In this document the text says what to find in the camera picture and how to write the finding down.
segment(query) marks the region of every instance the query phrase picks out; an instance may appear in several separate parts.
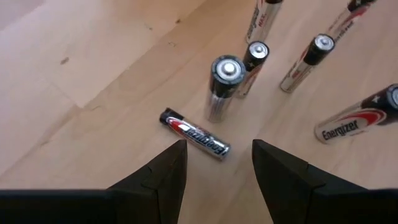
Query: wood grain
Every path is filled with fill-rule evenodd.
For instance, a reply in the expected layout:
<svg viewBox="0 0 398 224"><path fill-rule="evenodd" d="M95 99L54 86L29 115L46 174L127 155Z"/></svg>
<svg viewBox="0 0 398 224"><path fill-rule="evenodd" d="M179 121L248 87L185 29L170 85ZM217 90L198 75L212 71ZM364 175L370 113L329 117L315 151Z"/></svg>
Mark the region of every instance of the wood grain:
<svg viewBox="0 0 398 224"><path fill-rule="evenodd" d="M243 56L253 2L46 1L0 31L0 187L108 187L178 139L158 122L166 107L233 147L219 162L189 146L180 223L272 223L252 168L255 138L364 187L398 187L396 125L332 146L313 135L317 122L398 82L398 2L375 4L293 94L278 88L345 5L286 1L248 97L212 124L203 117L210 64Z"/></svg>

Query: wooden surface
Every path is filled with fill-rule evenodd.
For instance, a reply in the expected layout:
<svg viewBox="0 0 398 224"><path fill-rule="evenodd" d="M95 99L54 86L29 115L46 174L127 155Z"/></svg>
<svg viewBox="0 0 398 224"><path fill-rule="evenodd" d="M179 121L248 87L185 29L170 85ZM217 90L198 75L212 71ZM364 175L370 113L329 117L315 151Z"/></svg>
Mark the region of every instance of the wooden surface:
<svg viewBox="0 0 398 224"><path fill-rule="evenodd" d="M398 2L379 1L294 94L278 84L346 1L286 1L271 56L221 124L203 117L211 62L242 57L245 0L0 0L0 187L105 188L178 137L171 107L230 142L218 162L188 148L180 223L272 223L251 163L263 139L368 188L398 187L397 126L327 146L321 119L398 82Z"/></svg>

